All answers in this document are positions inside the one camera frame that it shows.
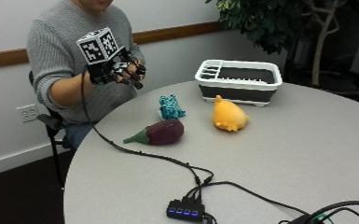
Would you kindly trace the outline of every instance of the wooden wall trim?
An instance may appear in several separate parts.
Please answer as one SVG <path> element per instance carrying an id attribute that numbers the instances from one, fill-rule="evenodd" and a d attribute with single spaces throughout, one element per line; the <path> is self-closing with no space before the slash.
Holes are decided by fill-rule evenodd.
<path id="1" fill-rule="evenodd" d="M 202 35 L 222 30 L 222 25 L 217 21 L 213 21 L 139 32 L 133 34 L 133 38 L 136 43 L 147 44 L 156 41 L 182 38 L 190 35 Z M 0 51 L 0 67 L 19 63 L 28 63 L 28 53 L 26 49 Z"/>

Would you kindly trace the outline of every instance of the plush toy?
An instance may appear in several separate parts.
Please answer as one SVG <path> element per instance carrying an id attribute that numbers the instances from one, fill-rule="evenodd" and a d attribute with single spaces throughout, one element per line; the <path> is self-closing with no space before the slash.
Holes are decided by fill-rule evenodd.
<path id="1" fill-rule="evenodd" d="M 213 117 L 214 125 L 222 130 L 237 132 L 245 127 L 249 119 L 250 117 L 244 113 L 242 109 L 217 95 Z"/>
<path id="2" fill-rule="evenodd" d="M 161 96 L 160 104 L 162 119 L 178 119 L 185 116 L 186 112 L 180 109 L 177 96 L 174 94 L 170 94 L 169 96 Z"/>
<path id="3" fill-rule="evenodd" d="M 178 119 L 166 119 L 147 126 L 136 135 L 124 139 L 125 143 L 140 142 L 149 145 L 164 145 L 180 140 L 184 127 Z"/>

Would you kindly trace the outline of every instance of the yellow plush toy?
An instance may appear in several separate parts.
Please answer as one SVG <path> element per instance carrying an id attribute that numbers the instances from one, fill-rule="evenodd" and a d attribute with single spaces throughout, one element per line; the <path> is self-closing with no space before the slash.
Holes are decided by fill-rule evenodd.
<path id="1" fill-rule="evenodd" d="M 245 127 L 249 119 L 250 117 L 244 113 L 242 109 L 217 95 L 213 117 L 214 125 L 222 130 L 237 132 Z"/>

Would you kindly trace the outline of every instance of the dish rack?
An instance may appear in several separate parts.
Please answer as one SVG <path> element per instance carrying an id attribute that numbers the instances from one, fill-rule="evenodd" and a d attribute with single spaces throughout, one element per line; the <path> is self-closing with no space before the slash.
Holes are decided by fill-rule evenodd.
<path id="1" fill-rule="evenodd" d="M 234 103 L 263 106 L 282 84 L 273 63 L 206 60 L 196 73 L 202 98 L 214 102 L 217 95 Z"/>

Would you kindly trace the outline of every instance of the round table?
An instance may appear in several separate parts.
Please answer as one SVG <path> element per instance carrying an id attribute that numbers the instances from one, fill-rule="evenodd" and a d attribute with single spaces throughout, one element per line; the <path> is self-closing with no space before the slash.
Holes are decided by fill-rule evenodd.
<path id="1" fill-rule="evenodd" d="M 180 141 L 164 146 L 124 144 L 127 137 L 161 121 L 160 97 L 169 94 L 186 112 Z M 240 107 L 251 118 L 246 127 L 236 133 L 216 128 L 214 103 L 202 100 L 198 83 L 190 81 L 139 96 L 96 127 L 121 147 L 206 168 L 214 181 L 236 182 L 309 213 L 333 203 L 359 201 L 359 103 L 285 83 L 269 105 Z M 68 170 L 67 224 L 185 223 L 168 218 L 165 209 L 194 186 L 188 169 L 120 152 L 92 131 Z M 205 188 L 202 203 L 220 224 L 278 223 L 301 216 L 229 185 Z M 359 217 L 341 212 L 333 221 L 354 224 Z"/>

